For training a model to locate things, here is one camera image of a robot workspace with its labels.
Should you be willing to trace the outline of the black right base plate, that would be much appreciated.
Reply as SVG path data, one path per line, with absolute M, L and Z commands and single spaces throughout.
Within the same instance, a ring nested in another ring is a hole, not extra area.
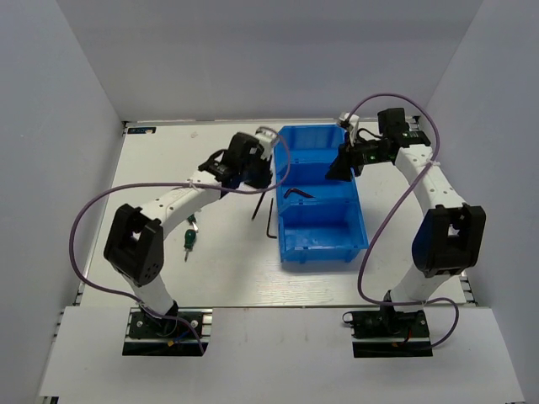
M 430 330 L 422 310 L 401 312 L 382 306 L 376 311 L 347 311 L 342 321 L 352 330 L 356 359 L 433 356 Z

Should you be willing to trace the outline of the left corner label sticker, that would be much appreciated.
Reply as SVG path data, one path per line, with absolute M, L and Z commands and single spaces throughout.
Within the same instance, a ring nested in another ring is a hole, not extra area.
M 142 135 L 142 134 L 154 134 L 156 132 L 156 127 L 130 127 L 127 129 L 129 135 Z

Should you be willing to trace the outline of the green precision screwdriver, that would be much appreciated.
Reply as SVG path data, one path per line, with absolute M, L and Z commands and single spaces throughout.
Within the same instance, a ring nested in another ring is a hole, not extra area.
M 189 225 L 193 228 L 193 230 L 195 232 L 198 232 L 199 231 L 199 228 L 197 226 L 197 220 L 195 218 L 195 215 L 190 215 L 188 217 L 188 222 L 189 222 Z

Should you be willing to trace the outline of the long dark hex key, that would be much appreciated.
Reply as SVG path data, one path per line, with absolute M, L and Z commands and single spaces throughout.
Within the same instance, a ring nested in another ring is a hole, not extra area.
M 257 204 L 256 204 L 256 206 L 255 206 L 255 209 L 254 209 L 254 211 L 253 211 L 253 214 L 252 214 L 252 216 L 251 216 L 251 221 L 254 221 L 254 219 L 256 218 L 257 214 L 259 213 L 259 209 L 260 209 L 260 207 L 261 207 L 261 205 L 262 205 L 262 202 L 263 202 L 263 200 L 264 200 L 265 195 L 266 195 L 266 192 L 263 192 L 263 193 L 260 194 L 259 199 L 258 199 L 258 202 L 257 202 Z

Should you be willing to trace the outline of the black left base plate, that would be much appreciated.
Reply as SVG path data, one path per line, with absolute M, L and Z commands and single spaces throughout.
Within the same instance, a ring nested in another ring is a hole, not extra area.
M 212 309 L 179 311 L 194 328 L 203 349 L 210 342 Z M 125 330 L 122 355 L 126 357 L 201 357 L 195 335 L 182 322 L 153 319 L 142 309 L 131 309 Z

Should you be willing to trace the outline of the thin dark hex key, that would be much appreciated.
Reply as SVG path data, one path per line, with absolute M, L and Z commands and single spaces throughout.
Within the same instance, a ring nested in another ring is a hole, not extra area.
M 270 204 L 269 204 L 269 214 L 268 214 L 265 234 L 269 239 L 276 240 L 278 237 L 271 233 L 273 207 L 274 207 L 274 198 L 271 198 Z

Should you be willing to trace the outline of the green stubby screwdriver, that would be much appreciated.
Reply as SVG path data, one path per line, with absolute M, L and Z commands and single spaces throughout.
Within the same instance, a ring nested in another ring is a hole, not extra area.
M 184 234 L 184 261 L 188 260 L 189 254 L 193 251 L 197 239 L 197 232 L 188 229 Z

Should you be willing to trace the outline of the large dark hex key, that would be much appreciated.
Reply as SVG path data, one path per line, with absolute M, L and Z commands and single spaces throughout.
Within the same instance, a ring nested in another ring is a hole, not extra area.
M 307 199 L 312 199 L 313 198 L 313 195 L 301 190 L 301 189 L 298 189 L 298 188 L 289 188 L 285 191 L 284 195 L 283 195 L 283 198 L 284 199 L 288 199 L 292 194 L 297 194 L 297 195 L 300 195 L 302 198 L 307 198 Z

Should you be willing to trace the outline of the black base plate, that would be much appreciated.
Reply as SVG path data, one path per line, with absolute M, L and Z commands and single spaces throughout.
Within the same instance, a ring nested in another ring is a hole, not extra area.
M 430 330 L 422 310 L 401 312 L 382 306 L 376 311 L 347 311 L 342 321 L 352 330 L 356 359 L 433 356 Z
M 212 309 L 179 311 L 194 328 L 203 349 L 210 342 Z M 122 355 L 126 357 L 201 357 L 195 335 L 182 322 L 153 319 L 142 309 L 131 309 L 125 330 Z

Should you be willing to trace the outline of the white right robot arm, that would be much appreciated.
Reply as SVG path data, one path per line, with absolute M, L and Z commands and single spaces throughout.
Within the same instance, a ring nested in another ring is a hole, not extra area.
M 430 139 L 422 130 L 411 129 L 402 108 L 383 110 L 377 122 L 377 134 L 366 140 L 358 120 L 348 113 L 339 116 L 344 142 L 326 178 L 349 182 L 366 165 L 391 162 L 419 202 L 424 219 L 412 243 L 413 264 L 387 292 L 383 304 L 391 307 L 380 315 L 382 329 L 397 336 L 409 328 L 409 312 L 420 310 L 443 283 L 476 265 L 486 213 L 454 190 L 436 164 Z

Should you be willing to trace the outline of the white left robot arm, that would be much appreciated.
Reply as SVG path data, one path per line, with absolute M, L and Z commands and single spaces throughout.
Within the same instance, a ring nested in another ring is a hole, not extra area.
M 186 187 L 175 187 L 141 206 L 124 204 L 115 212 L 104 258 L 127 281 L 158 335 L 170 335 L 178 326 L 176 302 L 160 275 L 168 234 L 243 183 L 267 189 L 277 142 L 276 132 L 268 128 L 258 128 L 253 135 L 238 132 L 228 148 L 212 153 L 197 167 Z

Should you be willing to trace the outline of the blue three-compartment bin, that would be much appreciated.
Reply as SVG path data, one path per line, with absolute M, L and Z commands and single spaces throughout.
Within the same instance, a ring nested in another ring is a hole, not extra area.
M 283 262 L 353 261 L 368 247 L 360 198 L 354 182 L 327 180 L 330 164 L 344 142 L 337 125 L 287 125 L 274 149 L 280 258 Z M 292 194 L 298 188 L 312 199 Z

